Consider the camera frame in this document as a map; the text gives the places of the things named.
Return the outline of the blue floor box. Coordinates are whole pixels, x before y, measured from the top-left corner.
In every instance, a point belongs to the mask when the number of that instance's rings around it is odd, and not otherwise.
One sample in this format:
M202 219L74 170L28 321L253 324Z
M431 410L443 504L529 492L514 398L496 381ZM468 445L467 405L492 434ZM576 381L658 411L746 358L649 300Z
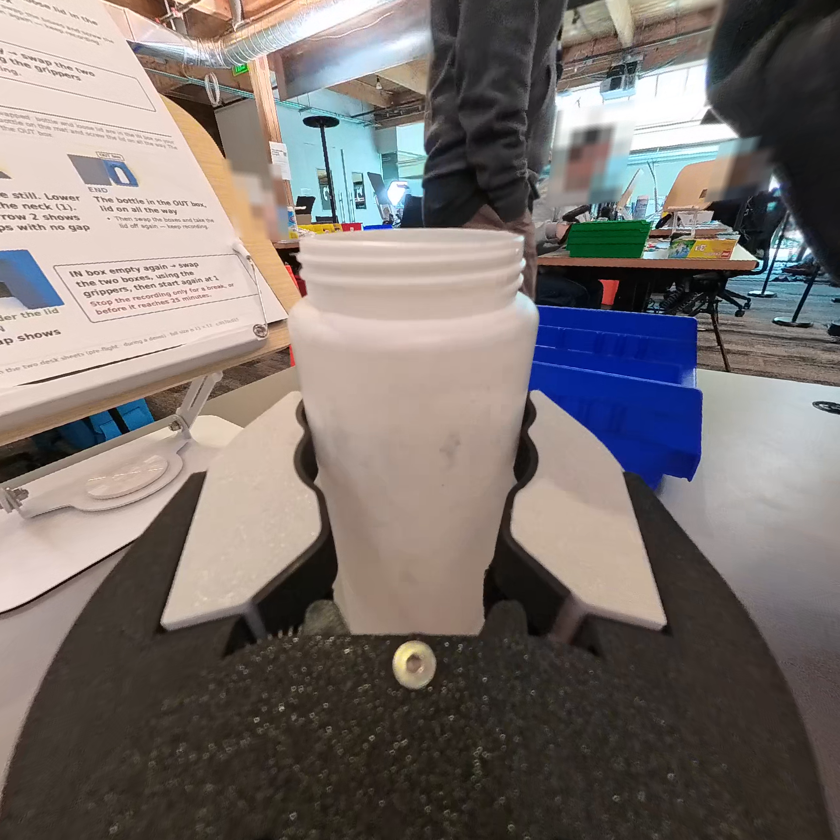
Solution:
M64 424L57 432L64 443L79 451L107 443L153 421L146 401L140 399Z

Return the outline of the background wooden desk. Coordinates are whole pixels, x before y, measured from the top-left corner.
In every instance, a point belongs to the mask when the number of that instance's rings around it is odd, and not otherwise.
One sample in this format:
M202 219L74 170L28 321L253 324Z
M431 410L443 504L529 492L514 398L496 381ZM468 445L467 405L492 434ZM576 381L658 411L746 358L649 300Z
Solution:
M740 245L735 246L729 259L655 258L650 254L635 259L572 258L560 253L538 257L539 267L558 270L571 280L616 280L612 307L625 312L643 312L653 292L678 280L709 272L728 280L746 275L758 265L759 261Z

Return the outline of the yellow printed carton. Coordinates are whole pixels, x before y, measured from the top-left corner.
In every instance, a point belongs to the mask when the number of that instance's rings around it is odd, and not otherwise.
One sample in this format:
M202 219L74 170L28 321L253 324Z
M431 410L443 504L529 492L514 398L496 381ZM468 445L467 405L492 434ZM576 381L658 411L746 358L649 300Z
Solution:
M722 259L728 260L736 248L737 238L691 238L678 237L668 245L670 259Z

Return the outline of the white stand base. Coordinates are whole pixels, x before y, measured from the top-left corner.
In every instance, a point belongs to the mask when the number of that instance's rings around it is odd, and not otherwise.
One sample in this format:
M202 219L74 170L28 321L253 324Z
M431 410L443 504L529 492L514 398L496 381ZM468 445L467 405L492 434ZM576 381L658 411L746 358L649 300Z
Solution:
M126 548L241 427L201 412L218 373L195 378L155 423L2 484L1 613Z

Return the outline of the ceiling projector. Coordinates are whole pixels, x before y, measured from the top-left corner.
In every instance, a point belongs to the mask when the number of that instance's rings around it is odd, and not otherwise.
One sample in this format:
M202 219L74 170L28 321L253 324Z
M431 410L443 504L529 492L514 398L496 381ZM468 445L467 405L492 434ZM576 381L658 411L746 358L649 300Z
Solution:
M599 91L604 102L629 99L635 95L640 59L628 59L612 66L601 80Z

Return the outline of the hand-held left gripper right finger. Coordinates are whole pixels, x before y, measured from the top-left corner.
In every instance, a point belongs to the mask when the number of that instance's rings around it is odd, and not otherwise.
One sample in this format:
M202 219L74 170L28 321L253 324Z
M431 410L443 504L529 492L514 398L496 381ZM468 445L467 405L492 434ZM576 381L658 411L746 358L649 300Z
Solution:
M486 573L537 637L573 640L588 618L660 632L665 610L625 475L604 444L539 391L528 395Z

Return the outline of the black office chair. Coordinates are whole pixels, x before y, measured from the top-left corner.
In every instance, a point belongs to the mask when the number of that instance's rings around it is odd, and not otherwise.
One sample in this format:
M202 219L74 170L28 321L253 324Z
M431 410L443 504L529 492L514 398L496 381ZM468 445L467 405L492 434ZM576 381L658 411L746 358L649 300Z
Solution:
M712 219L724 223L739 234L738 245L746 249L761 264L751 269L750 274L760 273L768 268L770 246L773 236L786 216L786 205L778 188L762 191L750 198L720 199L708 205L713 212ZM719 321L719 301L735 307L735 315L743 317L750 309L751 299L728 291L728 281L735 277L733 270L713 270L704 280L708 293L708 314L713 325Z

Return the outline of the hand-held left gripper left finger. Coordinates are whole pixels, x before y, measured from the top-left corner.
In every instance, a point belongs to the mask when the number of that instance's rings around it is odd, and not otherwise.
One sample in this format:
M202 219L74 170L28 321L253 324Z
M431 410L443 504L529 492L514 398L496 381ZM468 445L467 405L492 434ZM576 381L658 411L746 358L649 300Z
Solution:
M337 574L318 470L299 392L215 457L161 615L165 630L227 618L243 619L251 632L302 627Z

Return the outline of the green storage bin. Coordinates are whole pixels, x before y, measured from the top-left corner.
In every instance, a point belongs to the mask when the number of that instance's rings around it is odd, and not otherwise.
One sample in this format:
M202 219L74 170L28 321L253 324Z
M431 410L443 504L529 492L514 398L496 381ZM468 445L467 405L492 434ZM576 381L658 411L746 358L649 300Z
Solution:
M575 223L569 228L565 248L574 259L639 259L651 228L646 220Z

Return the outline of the printed instruction sheet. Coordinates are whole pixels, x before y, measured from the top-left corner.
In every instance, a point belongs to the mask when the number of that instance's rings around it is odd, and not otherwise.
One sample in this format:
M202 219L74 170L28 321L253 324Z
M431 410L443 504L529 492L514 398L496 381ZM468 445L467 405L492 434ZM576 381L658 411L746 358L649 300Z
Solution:
M254 271L100 2L2 2L2 388L266 335Z

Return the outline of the white plastic bottle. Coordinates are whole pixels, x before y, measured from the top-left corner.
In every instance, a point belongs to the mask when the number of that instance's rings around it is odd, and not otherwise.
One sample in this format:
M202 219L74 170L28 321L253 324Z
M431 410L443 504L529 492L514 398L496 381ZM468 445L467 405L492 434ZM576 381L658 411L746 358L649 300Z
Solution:
M288 326L344 620L477 635L539 325L522 236L315 235L298 259Z

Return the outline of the blue storage bin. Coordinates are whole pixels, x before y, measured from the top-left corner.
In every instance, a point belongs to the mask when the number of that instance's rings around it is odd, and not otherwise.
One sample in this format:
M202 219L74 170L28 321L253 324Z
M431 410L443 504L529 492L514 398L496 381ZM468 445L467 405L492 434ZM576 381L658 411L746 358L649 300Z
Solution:
M626 472L657 489L693 480L702 393L694 318L539 307L530 389L596 436Z

